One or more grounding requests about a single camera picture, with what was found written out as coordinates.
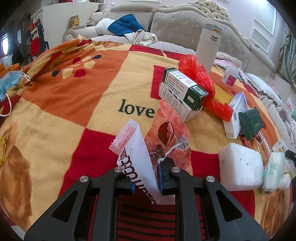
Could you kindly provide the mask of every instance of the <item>medicine box with qr code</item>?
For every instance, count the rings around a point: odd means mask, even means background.
[[[244,93],[238,93],[236,94],[232,101],[229,103],[229,106],[233,109],[233,114],[231,117],[230,122],[223,121],[226,137],[228,139],[236,139],[239,135],[239,132],[242,128],[238,114],[239,112],[247,112],[248,111],[248,105],[246,97],[244,96]]]

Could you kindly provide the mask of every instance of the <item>medicine box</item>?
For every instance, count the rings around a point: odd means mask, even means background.
[[[164,70],[163,83],[193,110],[199,110],[208,95],[207,91],[175,68]]]
[[[239,112],[247,112],[248,105],[244,93],[238,93],[234,96],[232,101],[229,103],[229,106],[233,109],[232,117],[230,122],[223,121],[226,137],[228,139],[236,139],[239,135],[239,132],[242,128],[239,121]]]
[[[162,82],[159,85],[158,95],[159,97],[165,99],[174,108],[174,110],[184,122],[194,119],[202,110],[202,107],[198,111],[192,110],[183,100],[178,98],[172,92],[172,90],[170,90],[169,87]]]

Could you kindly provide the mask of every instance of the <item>ear loop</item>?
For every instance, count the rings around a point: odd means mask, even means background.
[[[31,81],[30,76],[28,76],[27,74],[25,74],[24,72],[22,72],[22,75],[27,79],[28,82]]]
[[[12,110],[11,101],[10,101],[10,98],[9,98],[8,94],[4,94],[4,96],[7,96],[7,98],[8,98],[9,105],[10,105],[10,111],[9,111],[9,113],[7,115],[0,114],[0,116],[2,116],[2,117],[8,116],[11,113],[11,110]]]

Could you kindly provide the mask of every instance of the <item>orange blanket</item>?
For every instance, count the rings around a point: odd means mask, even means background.
[[[32,82],[11,89],[15,106],[0,129],[6,140],[0,202],[7,216],[26,231],[80,176],[96,177],[114,168],[117,156],[109,145],[129,118],[146,135],[158,109],[163,70],[178,68],[179,58],[171,52],[93,43],[78,36],[26,66],[24,72]],[[223,71],[217,67],[210,76],[231,96],[245,93],[249,107],[260,111],[262,133],[273,146],[279,133],[255,93],[238,80],[232,89],[222,85]],[[2,106],[3,113],[7,105]],[[222,120],[207,110],[187,126],[191,174],[219,180],[218,152],[229,142],[242,144],[240,138],[227,139]],[[287,218],[290,191],[268,197],[258,190],[232,194],[269,237]],[[174,240],[174,207],[151,206],[145,197],[137,193],[120,200],[119,240]]]

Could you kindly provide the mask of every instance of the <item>metal screw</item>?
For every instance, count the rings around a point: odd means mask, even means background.
[[[213,183],[215,181],[215,178],[213,176],[207,176],[206,179],[209,183]]]
[[[181,169],[179,167],[172,167],[172,172],[180,172]]]
[[[89,177],[88,176],[82,176],[79,178],[79,181],[81,181],[82,183],[85,183],[89,180]]]
[[[117,173],[122,172],[122,168],[121,167],[115,167],[114,171],[117,172]]]

